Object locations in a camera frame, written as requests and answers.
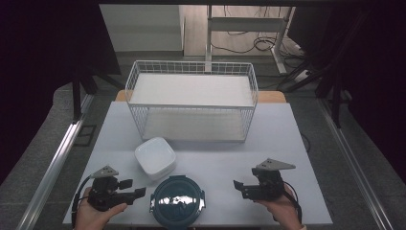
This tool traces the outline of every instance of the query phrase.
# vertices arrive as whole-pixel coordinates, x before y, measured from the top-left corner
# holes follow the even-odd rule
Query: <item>gray floor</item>
[[[118,58],[122,75],[113,77],[121,82],[126,81],[131,68],[130,64],[136,58],[202,60],[201,56],[193,55],[188,57],[118,55]],[[224,55],[214,57],[214,61],[253,62],[259,87],[263,90],[274,90],[276,84],[282,80],[275,63],[269,57]],[[98,83],[99,91],[84,122],[86,128],[83,129],[83,134],[93,129],[94,136],[90,138],[83,135],[77,138],[76,145],[71,149],[34,229],[71,229],[70,226],[61,224],[62,219],[69,212],[67,210],[69,203],[80,183],[79,180],[102,127],[107,109],[118,92],[114,86],[98,78],[95,80]],[[314,82],[295,92],[285,94],[287,101],[292,106],[300,132],[308,138],[309,142],[304,139],[304,144],[310,148],[308,156],[333,220],[332,225],[309,226],[309,229],[379,229],[350,172],[348,162],[333,138],[319,101],[314,96],[316,85],[317,82]],[[54,106],[47,120],[0,187],[0,229],[15,229],[21,220],[60,141],[72,122],[72,113],[72,89],[68,84],[56,91]],[[368,135],[355,122],[345,104],[341,106],[340,118],[341,130],[346,135],[363,172],[383,204],[394,229],[406,229],[405,184],[395,174]],[[121,228],[108,226],[106,229]]]

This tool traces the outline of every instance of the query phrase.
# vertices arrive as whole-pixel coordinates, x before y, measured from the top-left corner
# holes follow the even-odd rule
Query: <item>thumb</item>
[[[106,211],[103,213],[104,217],[106,219],[111,219],[112,217],[116,216],[117,214],[121,213],[122,211],[124,211],[127,207],[126,203],[122,203],[119,205],[116,205],[114,207],[112,207],[110,210]]]

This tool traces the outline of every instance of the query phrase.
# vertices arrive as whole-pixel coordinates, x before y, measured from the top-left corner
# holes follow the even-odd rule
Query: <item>white tabletop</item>
[[[152,181],[138,164],[134,150],[142,143],[126,103],[110,105],[101,133],[81,181],[105,165],[120,172],[119,180],[133,179],[131,192],[147,187],[145,197],[112,218],[111,224],[158,226],[149,210],[150,195],[168,178]],[[184,174],[206,193],[207,208],[193,226],[266,226],[277,224],[267,210],[243,199],[233,180],[258,185],[251,168],[267,158],[296,166],[281,171],[284,181],[297,191],[304,224],[331,224],[327,206],[311,167],[289,103],[259,103],[245,143],[169,142],[177,166],[169,175]],[[63,223],[71,223],[69,211]]]

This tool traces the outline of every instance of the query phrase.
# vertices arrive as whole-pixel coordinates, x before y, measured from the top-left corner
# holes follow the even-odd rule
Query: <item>white wire basket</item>
[[[137,60],[125,97],[144,140],[244,142],[258,86],[251,63]]]

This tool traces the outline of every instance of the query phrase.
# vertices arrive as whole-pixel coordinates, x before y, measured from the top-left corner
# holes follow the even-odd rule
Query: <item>white plastic container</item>
[[[176,154],[162,137],[155,137],[135,149],[135,157],[152,180],[158,180],[176,167]]]

